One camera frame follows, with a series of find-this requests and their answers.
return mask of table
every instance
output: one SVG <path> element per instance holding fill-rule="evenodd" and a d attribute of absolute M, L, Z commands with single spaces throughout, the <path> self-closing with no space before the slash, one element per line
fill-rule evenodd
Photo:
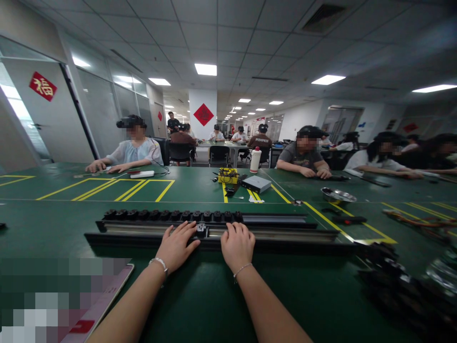
<path fill-rule="evenodd" d="M 217 168 L 170 167 L 170 174 L 150 179 L 133 194 L 131 189 L 138 181 L 125 176 L 94 191 L 109 182 L 106 179 L 110 176 L 74 179 L 72 176 L 82 174 L 84 167 L 57 163 L 0 177 L 0 203 L 4 204 L 0 206 L 0 222 L 8 226 L 0 233 L 0 258 L 132 258 L 136 269 L 123 294 L 155 250 L 91 249 L 83 234 L 97 232 L 95 221 L 106 210 L 241 210 L 305 213 L 310 222 L 316 221 L 320 227 L 338 228 L 340 242 L 394 243 L 400 263 L 418 276 L 445 246 L 389 219 L 381 210 L 395 207 L 418 217 L 430 216 L 426 212 L 429 210 L 456 217 L 457 211 L 452 190 L 455 185 L 441 181 L 431 185 L 428 180 L 385 177 L 384 181 L 393 187 L 382 188 L 355 178 L 348 182 L 325 182 L 262 168 L 258 176 L 271 179 L 277 191 L 269 189 L 261 194 L 265 203 L 251 203 L 244 188 L 238 190 L 235 198 L 224 196 L 223 185 L 211 181 Z M 141 169 L 161 171 L 157 166 Z M 240 169 L 240 173 L 249 171 Z M 320 192 L 324 186 L 355 195 L 358 202 L 347 211 L 367 217 L 368 223 L 349 227 L 333 224 L 331 214 L 321 212 L 329 207 Z M 295 206 L 291 204 L 294 199 L 306 203 Z M 336 337 L 341 342 L 353 341 L 355 337 L 358 341 L 418 342 L 412 331 L 393 325 L 362 295 L 362 284 L 356 274 L 366 266 L 357 258 L 348 261 L 335 256 L 256 254 L 253 263 L 314 342 L 330 342 Z M 158 295 L 142 341 L 180 342 L 184 336 L 190 342 L 255 341 L 242 294 L 233 284 L 219 252 L 196 251 L 171 275 Z"/>

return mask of bracelet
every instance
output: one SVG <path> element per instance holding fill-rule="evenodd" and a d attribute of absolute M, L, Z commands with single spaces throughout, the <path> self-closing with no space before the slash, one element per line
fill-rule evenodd
<path fill-rule="evenodd" d="M 233 284 L 236 284 L 237 283 L 237 275 L 240 271 L 242 271 L 243 269 L 245 269 L 246 267 L 249 267 L 250 265 L 252 265 L 252 263 L 248 263 L 244 266 L 242 266 L 239 271 L 237 271 L 235 274 L 233 274 Z"/>

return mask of red fu sign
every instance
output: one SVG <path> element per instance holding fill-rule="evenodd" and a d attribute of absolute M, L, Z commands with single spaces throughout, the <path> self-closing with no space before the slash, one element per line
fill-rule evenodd
<path fill-rule="evenodd" d="M 33 74 L 29 87 L 49 102 L 51 102 L 57 91 L 56 86 L 37 72 Z"/>

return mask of black shirt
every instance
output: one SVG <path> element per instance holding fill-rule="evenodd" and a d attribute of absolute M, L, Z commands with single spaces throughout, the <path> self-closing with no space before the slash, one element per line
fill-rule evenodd
<path fill-rule="evenodd" d="M 175 126 L 177 127 L 178 125 L 180 124 L 179 120 L 178 119 L 168 119 L 168 123 L 167 123 L 167 126 L 171 129 L 170 133 L 175 133 L 175 132 L 179 132 L 178 129 L 175 128 Z"/>

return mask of black cap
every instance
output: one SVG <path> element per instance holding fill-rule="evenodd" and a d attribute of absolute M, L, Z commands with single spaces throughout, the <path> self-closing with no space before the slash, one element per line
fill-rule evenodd
<path fill-rule="evenodd" d="M 298 132 L 297 136 L 304 137 L 308 136 L 310 138 L 322 138 L 324 132 L 317 126 L 306 125 L 303 126 Z"/>

